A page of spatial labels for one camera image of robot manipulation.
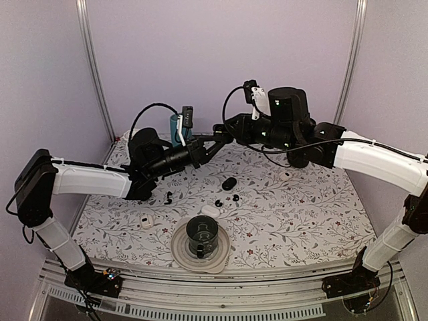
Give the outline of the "black case with gold line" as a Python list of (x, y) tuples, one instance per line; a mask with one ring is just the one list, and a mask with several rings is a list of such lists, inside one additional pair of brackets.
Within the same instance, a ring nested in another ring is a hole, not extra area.
[(225, 136), (229, 133), (224, 124), (215, 124), (213, 126), (213, 134), (215, 136)]

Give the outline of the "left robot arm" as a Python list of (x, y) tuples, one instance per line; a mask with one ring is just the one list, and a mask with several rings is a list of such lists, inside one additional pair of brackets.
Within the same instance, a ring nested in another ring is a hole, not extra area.
[(177, 146), (158, 137), (154, 128), (131, 131), (128, 139), (129, 165), (122, 169), (86, 163), (67, 163), (39, 149), (15, 182), (14, 215), (57, 255), (71, 278), (85, 290), (100, 283), (92, 262), (54, 218), (51, 198), (60, 194), (105, 195), (145, 201), (159, 177), (181, 172), (186, 166), (208, 163), (232, 136), (223, 125), (212, 135), (195, 135)]

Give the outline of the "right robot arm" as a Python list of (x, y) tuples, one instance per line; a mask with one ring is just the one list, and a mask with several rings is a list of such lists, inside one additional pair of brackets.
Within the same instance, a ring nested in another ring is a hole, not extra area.
[(293, 87), (266, 92), (255, 82), (242, 86), (250, 114), (223, 117), (227, 131), (248, 148), (271, 147), (296, 168), (314, 163), (366, 174), (408, 192), (399, 216), (356, 258), (346, 286), (361, 291), (382, 266), (427, 233), (427, 157), (362, 137), (342, 126), (310, 117), (305, 91)]

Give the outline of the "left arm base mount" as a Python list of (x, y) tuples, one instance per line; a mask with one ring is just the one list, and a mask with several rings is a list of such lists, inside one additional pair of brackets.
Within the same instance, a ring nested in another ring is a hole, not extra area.
[(120, 270), (108, 268), (103, 272), (97, 272), (92, 266), (68, 271), (64, 281), (68, 287), (111, 298), (119, 297), (122, 283)]

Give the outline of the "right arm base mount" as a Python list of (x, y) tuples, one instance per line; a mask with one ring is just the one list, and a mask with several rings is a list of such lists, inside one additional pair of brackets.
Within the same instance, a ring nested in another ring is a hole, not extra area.
[(323, 278), (321, 289), (326, 293), (327, 298), (337, 298), (375, 289), (380, 284), (376, 272), (348, 272)]

